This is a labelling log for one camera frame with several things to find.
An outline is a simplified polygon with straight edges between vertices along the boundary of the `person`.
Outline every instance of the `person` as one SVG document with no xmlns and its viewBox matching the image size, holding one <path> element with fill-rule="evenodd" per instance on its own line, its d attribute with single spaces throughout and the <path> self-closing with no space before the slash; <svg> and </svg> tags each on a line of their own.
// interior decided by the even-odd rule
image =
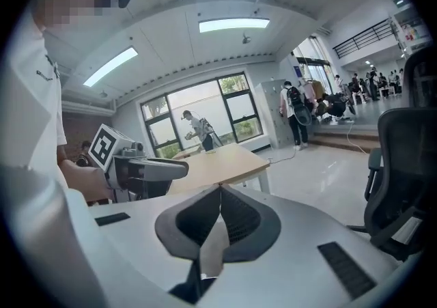
<svg viewBox="0 0 437 308">
<path fill-rule="evenodd" d="M 343 90 L 341 89 L 341 83 L 343 82 L 343 80 L 340 80 L 340 76 L 339 75 L 335 75 L 335 80 L 334 80 L 334 84 L 335 84 L 335 93 L 341 93 L 343 92 Z"/>
<path fill-rule="evenodd" d="M 399 78 L 397 79 L 397 84 L 399 86 L 399 92 L 402 93 L 402 87 L 404 86 L 404 69 L 399 70 Z"/>
<path fill-rule="evenodd" d="M 191 123 L 191 127 L 193 127 L 195 133 L 188 133 L 185 136 L 186 140 L 192 139 L 194 137 L 199 137 L 200 142 L 205 149 L 206 152 L 214 149 L 214 144 L 212 141 L 211 134 L 214 132 L 209 125 L 206 125 L 202 120 L 193 117 L 189 110 L 185 110 L 182 113 L 184 119 L 188 120 Z"/>
<path fill-rule="evenodd" d="M 305 102 L 305 96 L 303 96 L 297 88 L 292 87 L 292 83 L 289 81 L 284 82 L 284 87 L 281 90 L 281 93 L 279 94 L 279 113 L 281 115 L 284 115 L 285 113 L 287 113 L 287 118 L 288 118 L 288 124 L 290 125 L 290 128 L 293 131 L 293 137 L 294 137 L 294 144 L 296 146 L 297 150 L 302 150 L 302 146 L 300 145 L 300 143 L 303 143 L 303 147 L 307 148 L 308 147 L 308 132 L 307 132 L 307 127 L 303 126 L 302 124 L 299 123 L 299 121 L 297 120 L 296 116 L 294 115 L 294 111 L 292 106 L 290 106 L 290 104 L 288 103 L 288 97 L 287 94 L 289 93 L 288 91 L 294 91 L 294 93 L 296 93 L 299 97 L 300 100 L 302 102 Z"/>
<path fill-rule="evenodd" d="M 367 89 L 367 85 L 366 85 L 366 82 L 364 81 L 364 79 L 360 79 L 359 83 L 360 83 L 360 87 L 361 87 L 363 93 L 364 93 L 368 98 L 370 98 L 370 93 L 369 93 L 369 90 Z"/>
<path fill-rule="evenodd" d="M 389 75 L 389 85 L 391 87 L 395 88 L 395 93 L 399 93 L 398 86 L 397 86 L 397 79 L 398 78 L 399 77 L 398 77 L 397 74 L 393 74 L 393 71 L 390 72 L 390 75 Z"/>
<path fill-rule="evenodd" d="M 354 100 L 354 104 L 356 105 L 356 95 L 361 97 L 361 103 L 366 104 L 366 100 L 364 99 L 364 95 L 360 88 L 360 83 L 358 81 L 358 74 L 355 72 L 352 77 L 352 99 Z"/>
<path fill-rule="evenodd" d="M 387 87 L 387 79 L 382 74 L 382 72 L 380 72 L 380 78 L 378 81 L 378 88 L 385 88 L 385 87 Z M 384 96 L 384 98 L 389 97 L 389 90 L 388 89 L 383 89 L 381 92 L 382 92 L 382 95 Z"/>
<path fill-rule="evenodd" d="M 377 97 L 378 88 L 376 87 L 376 80 L 378 78 L 378 75 L 376 74 L 376 69 L 372 68 L 372 71 L 368 72 L 366 77 L 369 81 L 369 91 L 370 91 L 371 99 L 373 101 L 379 100 Z"/>
<path fill-rule="evenodd" d="M 326 109 L 326 112 L 329 115 L 335 117 L 343 116 L 343 113 L 346 110 L 346 104 L 340 100 L 338 95 L 323 93 L 322 100 L 328 102 L 328 107 Z"/>
<path fill-rule="evenodd" d="M 28 166 L 54 179 L 63 190 L 82 192 L 86 201 L 111 199 L 104 172 L 67 159 L 62 124 L 61 81 L 57 64 L 44 45 L 43 31 L 60 28 L 81 8 L 111 0 L 32 0 L 19 20 L 3 60 L 0 103 L 6 127 L 0 139 L 0 163 Z"/>
<path fill-rule="evenodd" d="M 91 147 L 90 141 L 82 142 L 82 150 L 81 153 L 79 154 L 79 158 L 76 161 L 76 165 L 80 167 L 92 167 L 93 164 L 88 156 L 89 147 Z"/>
</svg>

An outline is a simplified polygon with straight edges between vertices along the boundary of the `ceiling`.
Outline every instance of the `ceiling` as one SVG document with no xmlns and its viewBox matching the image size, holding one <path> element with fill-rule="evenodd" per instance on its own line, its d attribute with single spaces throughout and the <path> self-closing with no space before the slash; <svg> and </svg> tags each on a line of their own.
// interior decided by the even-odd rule
<svg viewBox="0 0 437 308">
<path fill-rule="evenodd" d="M 45 32 L 49 54 L 62 73 L 68 100 L 103 105 L 122 100 L 164 76 L 233 58 L 283 59 L 318 27 L 329 26 L 366 0 L 131 0 L 124 10 L 78 16 Z M 226 16 L 269 18 L 266 29 L 199 33 L 201 20 Z M 83 85 L 100 66 L 133 46 L 138 57 L 113 70 L 92 88 Z M 100 92 L 108 94 L 100 97 Z"/>
<path fill-rule="evenodd" d="M 383 64 L 388 61 L 394 61 L 401 59 L 402 51 L 399 48 L 398 45 L 388 47 L 382 51 L 376 52 L 368 57 L 364 57 L 361 59 L 358 59 L 356 61 L 353 61 L 352 63 L 349 63 L 348 65 L 344 66 L 346 70 L 349 71 L 357 71 L 362 70 L 365 68 L 370 68 L 370 65 L 377 66 L 378 64 Z"/>
</svg>

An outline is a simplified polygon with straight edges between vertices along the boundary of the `fluorescent light panel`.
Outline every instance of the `fluorescent light panel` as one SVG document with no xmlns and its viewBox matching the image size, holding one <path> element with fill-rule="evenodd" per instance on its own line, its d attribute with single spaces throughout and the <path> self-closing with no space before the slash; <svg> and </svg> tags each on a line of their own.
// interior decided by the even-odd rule
<svg viewBox="0 0 437 308">
<path fill-rule="evenodd" d="M 227 18 L 199 21 L 201 33 L 223 29 L 248 29 L 252 27 L 265 29 L 270 20 L 264 18 Z"/>
<path fill-rule="evenodd" d="M 137 51 L 132 47 L 126 49 L 123 53 L 120 53 L 117 57 L 114 57 L 103 65 L 99 70 L 91 75 L 89 79 L 84 82 L 85 86 L 91 87 L 100 81 L 104 76 L 108 75 L 116 67 L 122 65 L 125 61 L 138 55 Z"/>
</svg>

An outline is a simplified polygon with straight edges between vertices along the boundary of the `hand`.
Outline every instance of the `hand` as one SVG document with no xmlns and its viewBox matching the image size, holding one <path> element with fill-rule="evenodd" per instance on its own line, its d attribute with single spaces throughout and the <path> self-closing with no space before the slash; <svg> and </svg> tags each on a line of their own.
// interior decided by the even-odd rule
<svg viewBox="0 0 437 308">
<path fill-rule="evenodd" d="M 94 167 L 79 167 L 72 161 L 63 160 L 59 164 L 68 188 L 80 191 L 86 201 L 112 199 L 112 189 L 109 187 L 104 172 Z"/>
</svg>

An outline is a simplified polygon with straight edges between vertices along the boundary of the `table leg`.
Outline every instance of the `table leg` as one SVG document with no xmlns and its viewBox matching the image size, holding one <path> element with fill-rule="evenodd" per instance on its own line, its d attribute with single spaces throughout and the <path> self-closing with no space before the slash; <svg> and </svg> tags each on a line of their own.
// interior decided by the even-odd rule
<svg viewBox="0 0 437 308">
<path fill-rule="evenodd" d="M 267 171 L 264 170 L 258 175 L 259 186 L 261 187 L 261 191 L 266 194 L 270 194 L 270 187 L 268 185 L 268 176 Z"/>
</svg>

